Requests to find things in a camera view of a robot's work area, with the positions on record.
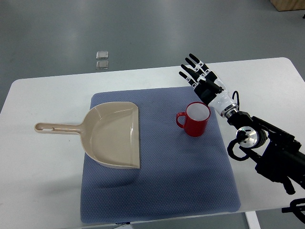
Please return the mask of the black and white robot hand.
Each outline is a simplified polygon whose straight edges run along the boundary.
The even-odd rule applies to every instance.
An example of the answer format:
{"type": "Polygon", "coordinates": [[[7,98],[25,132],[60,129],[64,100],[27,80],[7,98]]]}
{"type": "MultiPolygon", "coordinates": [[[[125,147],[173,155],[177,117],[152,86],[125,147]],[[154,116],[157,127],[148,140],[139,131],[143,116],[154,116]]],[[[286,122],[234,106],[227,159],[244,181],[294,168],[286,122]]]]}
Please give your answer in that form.
{"type": "Polygon", "coordinates": [[[239,104],[229,95],[222,80],[195,55],[185,58],[188,65],[181,65],[183,71],[179,75],[193,88],[195,94],[208,107],[223,118],[229,118],[239,112],[239,104]]]}

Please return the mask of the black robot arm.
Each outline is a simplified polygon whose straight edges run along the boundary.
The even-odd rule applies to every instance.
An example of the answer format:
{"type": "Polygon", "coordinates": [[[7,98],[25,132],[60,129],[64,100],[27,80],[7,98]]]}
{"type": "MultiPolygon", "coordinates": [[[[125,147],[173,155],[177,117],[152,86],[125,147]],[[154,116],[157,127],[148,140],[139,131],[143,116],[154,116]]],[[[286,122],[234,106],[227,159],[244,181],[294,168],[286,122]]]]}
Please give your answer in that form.
{"type": "Polygon", "coordinates": [[[281,183],[287,194],[295,194],[293,182],[305,186],[305,155],[301,143],[286,131],[247,112],[239,103],[225,113],[227,122],[236,128],[236,137],[227,148],[236,161],[252,159],[255,170],[272,182],[281,183]]]}

